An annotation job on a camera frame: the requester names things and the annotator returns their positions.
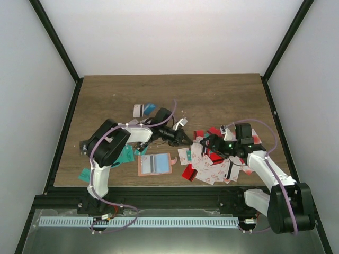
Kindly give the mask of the pink leather card holder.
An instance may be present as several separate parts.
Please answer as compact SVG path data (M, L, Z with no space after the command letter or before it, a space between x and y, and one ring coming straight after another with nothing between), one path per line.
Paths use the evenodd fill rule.
M155 172L151 174L141 173L141 156L138 156L138 176L152 176L152 175L163 175L171 174L172 166L177 163L177 158L171 158L170 153L159 153L159 154L148 154L154 155L155 157Z

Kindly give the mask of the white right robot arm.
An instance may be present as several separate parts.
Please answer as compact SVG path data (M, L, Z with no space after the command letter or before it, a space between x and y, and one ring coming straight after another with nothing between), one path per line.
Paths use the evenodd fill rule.
M246 190L235 200L237 210L248 213L252 208L256 209L267 217L270 229L276 234L297 234L314 229L315 212L310 187L284 173L271 159L270 152L255 143L249 123L238 121L234 127L234 140L211 134L199 143L223 158L237 156L243 159L268 188L268 194L260 189Z

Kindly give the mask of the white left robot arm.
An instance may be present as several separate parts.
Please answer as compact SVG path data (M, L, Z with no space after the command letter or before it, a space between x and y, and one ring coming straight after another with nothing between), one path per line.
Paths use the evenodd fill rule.
M148 122L138 124L122 124L107 119L89 138L86 143L90 159L91 173L87 191L92 196L90 208L97 214L108 208L108 179L110 168L116 162L126 144L137 143L141 149L149 143L161 138L169 146L190 146L193 141L181 128L182 122L172 127L168 121L174 119L174 111L160 108Z

